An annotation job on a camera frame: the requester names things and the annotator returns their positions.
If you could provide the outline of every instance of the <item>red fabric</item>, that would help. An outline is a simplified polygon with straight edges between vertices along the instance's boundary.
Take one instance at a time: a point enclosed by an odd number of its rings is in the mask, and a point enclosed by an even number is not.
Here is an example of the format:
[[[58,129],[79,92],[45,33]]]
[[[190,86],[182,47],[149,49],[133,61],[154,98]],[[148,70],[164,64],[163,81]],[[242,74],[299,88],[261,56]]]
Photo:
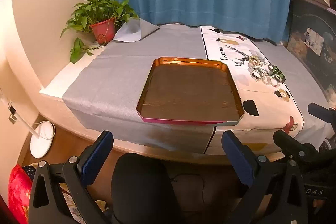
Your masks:
[[[20,224],[28,224],[32,183],[20,165],[12,169],[8,183],[8,208]]]

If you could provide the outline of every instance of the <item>white lamp base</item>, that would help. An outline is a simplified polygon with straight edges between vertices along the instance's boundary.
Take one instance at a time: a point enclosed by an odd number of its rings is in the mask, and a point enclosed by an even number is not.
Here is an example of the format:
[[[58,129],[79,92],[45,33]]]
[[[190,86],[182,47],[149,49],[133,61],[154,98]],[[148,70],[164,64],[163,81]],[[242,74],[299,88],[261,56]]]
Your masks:
[[[30,140],[30,152],[34,158],[40,159],[48,152],[53,142],[54,127],[50,122],[44,121],[37,126],[36,132],[40,137],[32,135]]]

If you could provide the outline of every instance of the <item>pothos plant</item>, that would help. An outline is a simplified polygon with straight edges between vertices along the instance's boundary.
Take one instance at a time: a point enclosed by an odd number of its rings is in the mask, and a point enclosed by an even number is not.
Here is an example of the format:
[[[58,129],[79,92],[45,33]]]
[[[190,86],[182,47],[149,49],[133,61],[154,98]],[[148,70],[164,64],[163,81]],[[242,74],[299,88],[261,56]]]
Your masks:
[[[129,0],[119,2],[117,0],[86,0],[87,3],[77,3],[72,17],[67,21],[67,26],[63,29],[61,37],[68,29],[92,33],[90,25],[106,21],[114,18],[115,28],[118,30],[130,18],[138,18],[136,12],[129,6]],[[92,47],[85,45],[83,41],[77,37],[71,49],[70,62],[76,63],[87,53],[93,55],[92,50],[100,47]]]

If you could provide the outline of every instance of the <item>metal tray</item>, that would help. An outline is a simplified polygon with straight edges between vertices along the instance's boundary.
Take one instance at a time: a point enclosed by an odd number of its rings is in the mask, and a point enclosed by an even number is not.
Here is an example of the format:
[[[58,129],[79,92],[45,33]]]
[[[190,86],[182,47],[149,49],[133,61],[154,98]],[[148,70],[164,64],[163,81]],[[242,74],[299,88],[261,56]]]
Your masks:
[[[236,125],[244,115],[239,93],[220,61],[155,59],[136,110],[144,122]]]

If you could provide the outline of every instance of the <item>potted plant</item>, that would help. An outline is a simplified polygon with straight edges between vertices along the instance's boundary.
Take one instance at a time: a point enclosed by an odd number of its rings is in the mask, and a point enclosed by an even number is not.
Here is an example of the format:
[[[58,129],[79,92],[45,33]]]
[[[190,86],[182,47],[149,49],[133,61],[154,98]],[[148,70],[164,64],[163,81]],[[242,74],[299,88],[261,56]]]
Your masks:
[[[128,20],[138,18],[136,12],[128,5],[129,0],[86,0],[87,3],[77,3],[72,18],[67,21],[61,36],[68,29],[85,33],[93,33],[100,44],[99,47],[110,42],[116,31]],[[83,54],[92,55],[91,51],[99,47],[84,45],[80,38],[76,38],[71,49],[70,61],[76,63]]]

